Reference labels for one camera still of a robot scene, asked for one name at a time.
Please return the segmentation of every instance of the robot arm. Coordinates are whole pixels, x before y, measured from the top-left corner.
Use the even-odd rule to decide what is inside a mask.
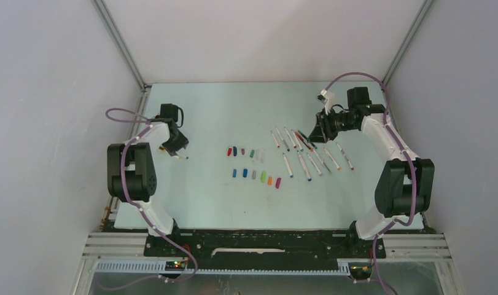
[[[431,160],[420,159],[406,146],[393,127],[389,115],[384,120],[384,106],[372,104],[368,88],[350,89],[347,91],[347,98],[348,110],[336,113],[332,109],[335,95],[326,90],[321,92],[317,99],[325,103],[325,108],[316,114],[316,126],[308,139],[315,143],[326,143],[334,140],[338,132],[347,130],[360,130],[371,139],[385,164],[375,189],[375,206],[355,222],[357,236],[362,240],[371,240],[393,220],[407,219],[410,215],[413,179],[403,152],[407,153],[415,167],[415,213],[424,212],[429,207],[435,167]]]
[[[157,190],[157,175],[152,154],[157,149],[163,149],[169,155],[177,156],[177,151],[187,147],[189,141],[180,132],[177,125],[179,111],[182,114],[183,122],[184,113],[181,108],[173,104],[162,104],[160,114],[150,120],[147,131],[136,135],[136,142],[126,151],[125,166],[131,168],[125,170],[130,201],[148,217],[158,230],[166,235],[171,233],[174,220],[167,214],[163,204],[157,200],[150,200],[150,197]],[[123,169],[120,166],[120,158],[125,146],[125,143],[119,143],[111,144],[107,148],[107,189],[112,196],[118,197],[120,201],[129,202],[122,189],[120,177]],[[151,228],[149,228],[149,233],[158,235]]]

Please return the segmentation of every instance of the light blue table surface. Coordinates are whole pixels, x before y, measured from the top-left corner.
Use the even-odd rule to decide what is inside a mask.
[[[315,124],[315,114],[323,105],[317,94],[327,82],[192,83],[155,84],[147,102],[147,117],[160,111],[160,104],[173,103],[184,110],[181,132],[189,139],[182,153],[188,160],[167,153],[153,155],[158,187],[152,198],[161,198],[165,208],[181,228],[201,229],[347,229],[374,204],[374,191],[384,163],[370,140],[353,130],[339,133],[341,144],[355,166],[351,171],[335,141],[318,144],[319,155],[327,162],[329,175],[310,153],[323,176],[319,176],[303,151],[312,175],[308,182],[283,127],[299,129],[307,135]],[[384,104],[374,82],[339,82],[332,91],[346,107],[346,91],[367,86],[374,103]],[[270,134],[281,129],[291,147],[276,147]],[[229,146],[238,148],[237,157],[227,157]],[[326,147],[342,169],[337,171],[323,151]],[[265,161],[251,159],[251,149],[265,153]],[[282,153],[285,152],[294,178],[289,178]],[[237,177],[233,178],[233,169]],[[243,169],[249,170],[243,178]],[[252,171],[257,171],[252,180]],[[273,185],[261,183],[261,172],[272,176]],[[281,177],[281,187],[274,184]],[[120,204],[115,227],[146,228],[140,214],[129,204]],[[417,214],[410,229],[422,229]],[[405,229],[396,225],[394,229]]]

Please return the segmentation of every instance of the camera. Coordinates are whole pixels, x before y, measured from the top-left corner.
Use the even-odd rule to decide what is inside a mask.
[[[332,98],[334,95],[331,93],[317,97],[319,101],[325,103],[325,108],[316,114],[316,126],[308,136],[309,142],[326,143],[334,140],[338,132],[360,130],[364,117],[384,113],[386,110],[382,104],[372,104],[368,87],[355,87],[346,92],[348,109],[344,109],[339,104],[330,103],[329,100]],[[334,106],[339,106],[342,109],[341,112],[335,112]]]

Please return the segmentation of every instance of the white marker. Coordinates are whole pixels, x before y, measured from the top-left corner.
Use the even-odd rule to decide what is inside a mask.
[[[270,130],[270,134],[272,134],[272,137],[274,138],[274,142],[276,143],[276,146],[279,148],[279,143],[278,143],[278,140],[276,139],[276,135],[274,135],[274,132],[272,132],[272,130]]]
[[[297,138],[297,135],[296,135],[296,133],[294,132],[294,130],[292,130],[292,135],[294,136],[294,139],[296,140],[297,146],[298,146],[298,148],[300,148],[300,151],[303,151],[303,147],[302,147],[302,146],[301,146],[301,144],[299,143],[299,138]]]
[[[276,127],[276,131],[278,132],[279,138],[281,138],[281,140],[283,141],[283,144],[285,144],[285,148],[287,149],[287,152],[290,152],[289,145],[285,141],[285,138],[283,138],[283,136],[281,135],[281,132],[279,132],[278,127],[277,126],[275,126],[275,127]]]
[[[329,157],[332,160],[332,162],[337,167],[337,170],[341,170],[341,167],[339,166],[339,164],[337,164],[337,162],[335,161],[335,159],[332,157],[332,155],[330,154],[329,150],[326,147],[323,147],[323,148],[325,149],[325,152],[327,153],[327,155],[329,155]]]
[[[314,162],[314,159],[312,159],[312,157],[310,156],[310,154],[307,154],[306,156],[308,157],[308,159],[310,160],[310,162],[312,162],[312,165],[314,165],[314,167],[316,168],[317,172],[319,173],[319,176],[322,176],[323,173],[321,173],[321,170],[319,169],[319,167],[317,166],[317,164]]]
[[[292,169],[290,169],[289,160],[287,159],[287,156],[285,155],[285,153],[283,153],[283,159],[285,160],[285,166],[287,166],[287,170],[289,171],[290,178],[293,178],[294,175],[292,174]]]
[[[352,166],[352,163],[350,163],[350,160],[348,160],[348,157],[346,156],[346,153],[344,152],[343,148],[339,145],[339,143],[335,143],[335,144],[337,144],[337,147],[339,148],[339,150],[343,154],[343,157],[346,160],[346,163],[348,163],[348,166],[350,166],[350,170],[353,170],[354,166]]]
[[[308,168],[306,167],[305,160],[303,160],[303,156],[298,152],[299,162],[301,162],[301,166],[303,166],[303,170],[305,171],[306,179],[308,181],[312,181],[312,177],[310,177],[310,172],[308,172]]]
[[[292,135],[290,135],[289,130],[287,129],[287,127],[285,127],[285,133],[287,133],[287,135],[288,135],[288,136],[289,136],[289,138],[290,138],[290,141],[292,142],[292,145],[293,145],[293,146],[294,146],[294,148],[296,149],[296,148],[297,148],[296,142],[292,139]]]
[[[316,150],[313,150],[314,154],[316,155],[317,159],[323,164],[323,166],[329,171],[329,174],[332,174],[332,171],[330,171],[330,168],[327,166],[325,161],[323,161],[323,158],[316,152]]]

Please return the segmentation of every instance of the purple cable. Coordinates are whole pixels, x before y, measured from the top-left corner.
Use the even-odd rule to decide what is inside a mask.
[[[328,86],[326,86],[325,90],[328,91],[328,89],[335,82],[337,82],[339,79],[341,79],[342,77],[352,76],[352,75],[360,75],[360,76],[368,77],[368,78],[374,80],[375,82],[379,83],[379,85],[381,86],[381,90],[384,92],[384,96],[385,96],[385,100],[386,100],[386,110],[384,111],[384,114],[383,114],[383,124],[384,124],[386,130],[388,131],[388,133],[390,133],[390,135],[393,137],[393,139],[397,143],[402,154],[404,155],[404,157],[406,157],[406,161],[408,162],[408,165],[410,166],[410,173],[411,173],[411,181],[412,182],[411,182],[411,208],[410,208],[410,217],[408,218],[408,222],[403,222],[401,220],[395,219],[393,222],[388,224],[383,230],[381,230],[377,235],[375,235],[375,238],[373,239],[372,256],[373,256],[373,263],[375,264],[375,270],[377,272],[377,279],[378,279],[379,283],[381,283],[381,286],[383,287],[384,292],[387,294],[388,291],[386,289],[386,286],[388,286],[388,284],[385,281],[383,281],[383,279],[381,278],[381,274],[379,273],[379,267],[377,265],[375,246],[377,245],[377,239],[379,238],[379,236],[384,234],[385,232],[387,232],[389,229],[391,229],[394,226],[395,222],[398,222],[398,223],[402,224],[403,226],[410,226],[411,223],[413,222],[413,220],[415,218],[415,207],[416,207],[416,199],[417,199],[417,179],[415,176],[415,166],[413,166],[413,162],[411,161],[410,156],[408,155],[405,147],[400,142],[400,139],[397,137],[397,135],[395,135],[395,133],[393,132],[393,129],[391,129],[390,126],[387,125],[387,115],[390,111],[390,93],[389,93],[388,89],[386,88],[385,84],[381,80],[379,80],[376,77],[374,77],[370,74],[367,74],[367,73],[350,72],[350,73],[342,74],[342,75],[338,76],[337,78],[335,78],[333,81],[331,81],[331,83],[329,83]]]
[[[368,77],[368,78],[374,80],[375,82],[377,82],[381,86],[381,90],[384,92],[384,96],[386,99],[386,110],[384,111],[384,114],[383,114],[383,124],[384,124],[386,130],[388,131],[388,133],[390,133],[390,135],[393,137],[393,139],[397,143],[399,149],[402,151],[402,154],[406,157],[406,160],[408,161],[408,165],[410,166],[410,173],[411,173],[411,180],[412,180],[412,184],[411,184],[411,208],[410,208],[410,217],[408,219],[408,222],[403,222],[403,221],[398,220],[398,219],[396,219],[395,221],[402,224],[403,226],[410,226],[411,223],[413,223],[413,220],[415,218],[415,208],[416,208],[416,199],[417,199],[417,179],[415,177],[415,166],[413,166],[413,162],[411,161],[410,156],[406,152],[405,147],[400,142],[400,139],[393,132],[393,129],[391,129],[390,126],[386,125],[387,124],[387,115],[390,111],[390,93],[388,91],[388,88],[386,88],[385,84],[381,80],[377,79],[376,77],[374,77],[370,74],[362,73],[362,72],[350,72],[350,73],[342,74],[342,75],[338,76],[337,78],[335,78],[333,81],[331,81],[329,83],[328,86],[326,86],[325,90],[328,91],[328,89],[335,82],[340,80],[342,77],[352,76],[352,75],[365,76],[365,77]]]
[[[135,121],[135,120],[118,120],[118,119],[115,119],[115,118],[112,118],[108,115],[108,113],[110,111],[125,111],[125,112],[129,112],[129,113],[132,113],[132,114],[136,114],[144,119],[146,119],[147,121]],[[126,122],[126,123],[146,123],[146,124],[149,124],[150,122],[148,121],[148,118],[140,115],[140,114],[137,114],[136,112],[133,112],[133,111],[129,111],[127,109],[120,109],[120,108],[112,108],[112,109],[108,109],[106,111],[106,117],[110,120],[113,120],[113,121],[116,121],[116,122]],[[181,247],[180,245],[178,245],[177,243],[173,242],[170,238],[166,237],[166,235],[161,231],[159,230],[157,227],[155,227],[155,225],[149,220],[149,218],[147,217],[147,215],[144,213],[144,211],[141,209],[141,206],[138,205],[137,203],[133,203],[133,201],[131,200],[131,197],[130,197],[130,193],[128,192],[128,187],[126,185],[126,154],[127,154],[127,151],[128,149],[130,148],[130,146],[137,140],[139,140],[140,138],[144,137],[147,132],[152,128],[152,125],[149,125],[147,128],[145,128],[144,130],[142,130],[140,133],[138,133],[134,138],[132,138],[131,140],[129,140],[126,144],[126,146],[124,147],[124,149],[122,150],[122,155],[120,157],[120,180],[122,182],[122,190],[124,191],[124,196],[126,198],[126,201],[128,201],[128,203],[130,205],[133,205],[135,206],[139,211],[140,211],[140,214],[142,215],[142,217],[144,218],[145,222],[147,223],[147,225],[152,228],[159,236],[161,236],[164,240],[166,240],[166,242],[168,242],[170,245],[173,245],[175,248],[177,248],[178,250],[184,252],[185,254],[187,254],[189,256],[189,258],[193,261],[194,263],[194,269],[193,269],[193,272],[191,273],[190,276],[188,277],[185,277],[185,278],[178,278],[178,279],[175,279],[175,278],[167,278],[167,277],[164,277],[162,275],[147,275],[145,277],[142,277],[142,278],[139,278],[135,281],[132,281],[132,282],[129,282],[123,286],[119,286],[119,287],[113,287],[113,288],[110,288],[110,287],[105,287],[105,286],[102,286],[100,284],[99,281],[96,282],[97,286],[103,290],[106,290],[106,291],[118,291],[118,290],[121,290],[121,289],[125,289],[131,285],[134,285],[136,283],[139,283],[140,281],[143,281],[143,280],[147,280],[147,279],[150,279],[150,278],[160,278],[160,277],[163,277],[166,281],[187,281],[188,279],[192,278],[196,272],[198,271],[198,262],[196,261],[196,258],[191,254],[191,252],[187,251],[185,248]]]
[[[112,111],[123,111],[123,112],[129,112],[130,114],[133,114],[133,115],[136,115],[142,119],[145,119],[145,120],[122,120],[122,119],[115,119],[113,117],[111,117],[109,115],[110,112]],[[120,123],[146,123],[146,124],[149,124],[149,119],[140,115],[139,113],[137,112],[134,112],[134,111],[130,111],[129,109],[122,109],[122,108],[110,108],[108,110],[106,110],[106,118],[110,119],[111,121],[115,121],[115,122],[120,122]]]
[[[135,136],[130,141],[128,141],[128,143],[126,144],[126,146],[122,150],[122,155],[120,157],[120,180],[122,182],[122,190],[124,191],[124,197],[126,198],[128,203],[130,205],[135,206],[140,211],[140,214],[142,215],[142,217],[146,221],[147,225],[151,229],[153,229],[159,236],[161,236],[164,240],[166,240],[166,242],[168,242],[169,244],[173,245],[178,250],[187,254],[189,256],[189,258],[193,261],[195,269],[193,270],[193,272],[191,273],[191,275],[189,277],[185,277],[185,278],[181,278],[181,279],[166,278],[166,280],[169,280],[169,281],[186,281],[186,280],[192,278],[196,274],[196,272],[198,271],[198,263],[196,261],[196,258],[189,251],[187,251],[184,247],[181,247],[177,243],[173,242],[170,238],[166,237],[166,235],[162,231],[160,231],[160,229],[155,227],[155,225],[149,220],[149,218],[147,217],[147,215],[145,214],[145,212],[141,208],[141,206],[138,205],[137,203],[134,203],[133,201],[131,201],[130,193],[128,192],[128,187],[126,185],[126,153],[127,153],[128,149],[130,148],[130,146],[135,141],[137,141],[137,138],[140,139],[140,138],[144,137],[144,135],[146,135],[146,133],[151,128],[152,128],[152,125],[149,125],[147,128],[145,128],[140,133],[138,133],[137,136]]]

